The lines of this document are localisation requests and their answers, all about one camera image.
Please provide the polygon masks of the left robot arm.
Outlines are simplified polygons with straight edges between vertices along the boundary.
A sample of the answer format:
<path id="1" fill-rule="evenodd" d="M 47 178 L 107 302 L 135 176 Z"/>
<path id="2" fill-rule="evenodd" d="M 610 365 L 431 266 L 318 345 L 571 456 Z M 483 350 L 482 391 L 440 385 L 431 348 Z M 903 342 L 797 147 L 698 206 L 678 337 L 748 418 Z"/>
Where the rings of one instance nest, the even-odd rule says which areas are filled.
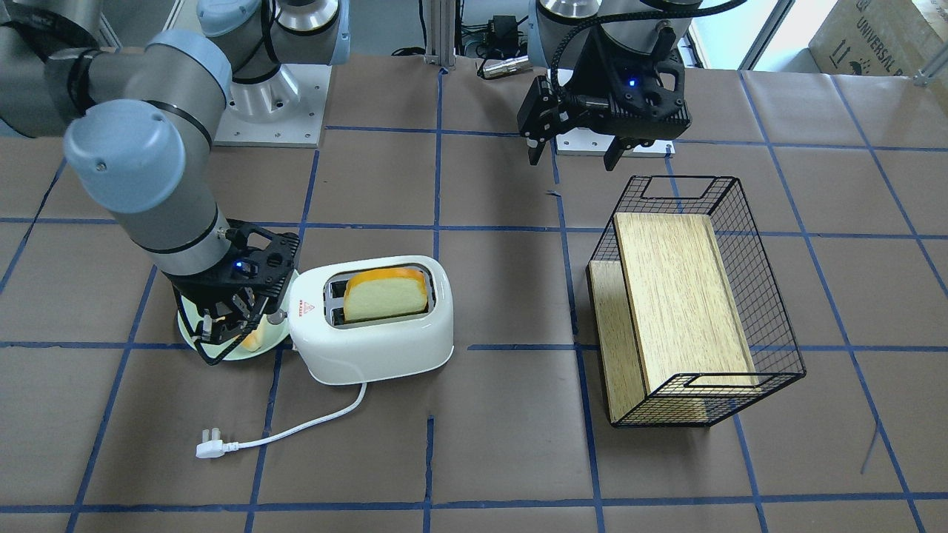
<path id="1" fill-rule="evenodd" d="M 678 41 L 698 1 L 535 1 L 528 58 L 534 78 L 517 114 L 528 159 L 576 128 L 608 135 L 612 171 L 636 147 L 673 141 L 690 128 Z"/>

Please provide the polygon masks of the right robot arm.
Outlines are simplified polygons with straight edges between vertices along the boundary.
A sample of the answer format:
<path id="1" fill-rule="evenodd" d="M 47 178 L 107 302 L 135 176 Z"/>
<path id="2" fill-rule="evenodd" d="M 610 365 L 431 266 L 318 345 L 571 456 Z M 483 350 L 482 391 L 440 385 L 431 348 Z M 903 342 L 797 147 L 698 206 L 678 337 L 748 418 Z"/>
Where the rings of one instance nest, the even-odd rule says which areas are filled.
<path id="1" fill-rule="evenodd" d="M 84 191 L 165 275 L 204 363 L 287 337 L 299 238 L 224 215 L 204 179 L 228 108 L 271 121 L 299 105 L 291 64 L 350 54 L 347 1 L 199 1 L 198 30 L 106 50 L 99 1 L 2 3 L 2 134 L 58 136 Z"/>

